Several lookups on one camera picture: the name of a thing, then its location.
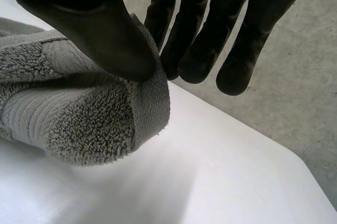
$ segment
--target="gloved hand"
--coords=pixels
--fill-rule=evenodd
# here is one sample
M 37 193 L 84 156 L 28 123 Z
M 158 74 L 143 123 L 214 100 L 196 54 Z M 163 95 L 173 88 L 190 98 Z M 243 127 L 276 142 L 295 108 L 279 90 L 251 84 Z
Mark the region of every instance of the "gloved hand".
M 123 0 L 17 0 L 68 37 L 104 70 L 142 82 L 154 72 L 149 45 Z
M 176 0 L 151 0 L 145 26 L 162 47 Z M 180 10 L 161 61 L 167 77 L 197 84 L 210 73 L 246 0 L 211 0 L 210 12 L 197 35 L 208 0 L 181 0 Z M 220 69 L 216 84 L 228 95 L 247 88 L 257 58 L 273 26 L 295 0 L 249 0 L 234 46 Z

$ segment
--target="terry cloth towel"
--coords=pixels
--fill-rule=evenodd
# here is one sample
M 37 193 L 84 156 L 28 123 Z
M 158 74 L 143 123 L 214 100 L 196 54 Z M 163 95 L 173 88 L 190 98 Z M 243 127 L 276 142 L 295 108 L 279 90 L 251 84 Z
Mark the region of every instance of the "terry cloth towel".
M 152 37 L 132 17 L 157 61 L 144 83 L 104 72 L 56 30 L 0 18 L 0 137 L 97 165 L 158 134 L 170 116 L 167 80 Z

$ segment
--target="gloved finger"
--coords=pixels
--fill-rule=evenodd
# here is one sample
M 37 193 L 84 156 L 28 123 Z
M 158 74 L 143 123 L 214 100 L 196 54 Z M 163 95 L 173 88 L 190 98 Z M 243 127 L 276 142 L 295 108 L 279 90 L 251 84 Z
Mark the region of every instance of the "gloved finger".
M 296 0 L 249 0 L 234 46 L 221 67 L 216 85 L 228 95 L 243 93 L 259 54 L 276 22 Z
M 152 35 L 158 49 L 163 46 L 169 24 L 175 9 L 176 0 L 151 0 L 147 8 L 145 27 Z
M 178 65 L 199 31 L 208 0 L 181 0 L 161 62 L 169 80 L 179 76 Z
M 123 0 L 17 0 L 67 38 L 105 71 L 142 82 L 154 73 L 151 49 L 128 14 Z
M 180 61 L 179 74 L 186 82 L 201 83 L 221 53 L 246 0 L 211 0 L 206 22 Z

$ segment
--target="towel loop pile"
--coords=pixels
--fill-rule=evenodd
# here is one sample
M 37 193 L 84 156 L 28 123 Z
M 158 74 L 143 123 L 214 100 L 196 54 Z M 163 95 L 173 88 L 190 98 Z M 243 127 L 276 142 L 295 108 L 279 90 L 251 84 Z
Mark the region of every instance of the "towel loop pile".
M 144 83 L 104 72 L 56 30 L 0 18 L 0 140 L 25 142 L 69 164 L 97 165 L 158 134 L 170 116 L 167 80 L 152 37 L 132 18 L 157 61 Z

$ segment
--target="white table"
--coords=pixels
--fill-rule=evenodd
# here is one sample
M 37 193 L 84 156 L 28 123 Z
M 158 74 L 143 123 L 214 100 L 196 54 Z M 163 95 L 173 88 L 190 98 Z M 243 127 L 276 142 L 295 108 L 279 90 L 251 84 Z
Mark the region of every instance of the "white table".
M 0 16 L 50 26 L 0 0 Z M 114 164 L 72 167 L 0 139 L 0 224 L 335 224 L 294 153 L 170 84 L 167 128 Z

